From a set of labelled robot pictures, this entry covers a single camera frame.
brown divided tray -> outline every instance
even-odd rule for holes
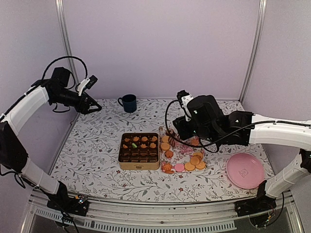
[[[142,141],[143,137],[147,137],[148,140]],[[118,158],[120,168],[124,170],[157,170],[160,167],[158,142],[157,133],[124,133]],[[151,143],[155,143],[154,149],[150,147]]]

mug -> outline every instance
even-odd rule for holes
[[[123,96],[122,98],[118,98],[118,103],[124,108],[125,112],[127,113],[133,113],[137,110],[136,96],[133,94],[128,94]]]

mug handle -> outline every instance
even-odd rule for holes
[[[120,103],[120,100],[122,100],[122,98],[120,97],[120,98],[118,98],[118,103],[119,103],[119,105],[121,105],[122,107],[123,107],[123,104],[121,104]]]

floral pattern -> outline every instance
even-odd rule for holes
[[[263,164],[265,178],[273,176],[261,145],[221,146],[207,153],[203,171],[165,174],[156,171],[121,170],[118,153],[123,133],[158,132],[170,100],[138,100],[136,112],[125,113],[117,100],[99,100],[100,112],[81,115],[58,157],[52,176],[69,191],[93,197],[150,202],[197,202],[254,196],[256,189],[240,189],[226,175],[231,155],[247,152]],[[219,101],[225,114],[243,110],[237,101]],[[169,110],[172,120],[182,114],[176,103]]]

plate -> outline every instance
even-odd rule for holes
[[[264,170],[261,162],[246,153],[233,155],[227,162],[228,178],[238,187],[252,189],[264,181]]]

